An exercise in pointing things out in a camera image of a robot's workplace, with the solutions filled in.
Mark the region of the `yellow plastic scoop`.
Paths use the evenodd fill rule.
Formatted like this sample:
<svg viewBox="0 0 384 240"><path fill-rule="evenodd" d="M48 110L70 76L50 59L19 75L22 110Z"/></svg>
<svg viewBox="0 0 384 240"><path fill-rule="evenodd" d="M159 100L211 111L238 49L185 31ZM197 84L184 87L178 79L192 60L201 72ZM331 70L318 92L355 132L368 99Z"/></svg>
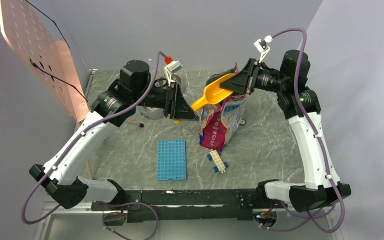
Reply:
<svg viewBox="0 0 384 240"><path fill-rule="evenodd" d="M220 87L220 84L231 79L235 74L227 73L220 76L218 79L207 85L202 93L202 96L196 100L191 105L186 103L185 112L180 112L178 116L176 116L175 108L171 113L170 119L172 119L176 124L181 121L198 121L199 117L197 111L208 104L216 104L223 99L227 98L233 91L227 90Z"/></svg>

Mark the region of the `pink pet food bag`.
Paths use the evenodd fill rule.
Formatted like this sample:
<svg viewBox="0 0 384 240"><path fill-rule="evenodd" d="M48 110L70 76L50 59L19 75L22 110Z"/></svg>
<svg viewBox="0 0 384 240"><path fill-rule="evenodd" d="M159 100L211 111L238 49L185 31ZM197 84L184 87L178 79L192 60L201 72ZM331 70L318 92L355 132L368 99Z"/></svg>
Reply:
<svg viewBox="0 0 384 240"><path fill-rule="evenodd" d="M246 95L232 93L217 104L199 110L199 145L222 151L240 126L245 111Z"/></svg>

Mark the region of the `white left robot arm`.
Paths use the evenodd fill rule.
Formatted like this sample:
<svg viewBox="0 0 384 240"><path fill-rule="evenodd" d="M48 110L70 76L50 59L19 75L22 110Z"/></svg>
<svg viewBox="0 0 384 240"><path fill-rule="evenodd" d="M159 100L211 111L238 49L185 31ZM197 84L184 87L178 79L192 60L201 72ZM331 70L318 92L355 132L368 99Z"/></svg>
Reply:
<svg viewBox="0 0 384 240"><path fill-rule="evenodd" d="M87 179L79 172L90 154L134 115L138 106L161 109L164 117L177 121L199 119L177 83L157 87L149 64L130 60L120 69L118 79L98 95L64 147L45 164L33 165L30 175L65 209L83 201L104 202L111 210L119 209L125 202L125 191L118 183Z"/></svg>

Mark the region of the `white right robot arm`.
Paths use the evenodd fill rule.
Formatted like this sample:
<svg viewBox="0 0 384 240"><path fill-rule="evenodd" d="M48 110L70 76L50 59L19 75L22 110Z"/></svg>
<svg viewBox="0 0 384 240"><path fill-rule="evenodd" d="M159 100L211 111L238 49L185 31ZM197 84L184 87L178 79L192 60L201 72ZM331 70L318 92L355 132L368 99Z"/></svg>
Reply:
<svg viewBox="0 0 384 240"><path fill-rule="evenodd" d="M292 49L285 52L279 69L250 58L241 71L220 84L220 88L239 94L246 93L247 87L250 93L256 89L276 93L277 104L297 142L304 182L259 182L255 199L262 208L276 200L289 203L302 213L332 206L352 193L350 185L341 182L329 156L319 98L306 85L310 67L308 55Z"/></svg>

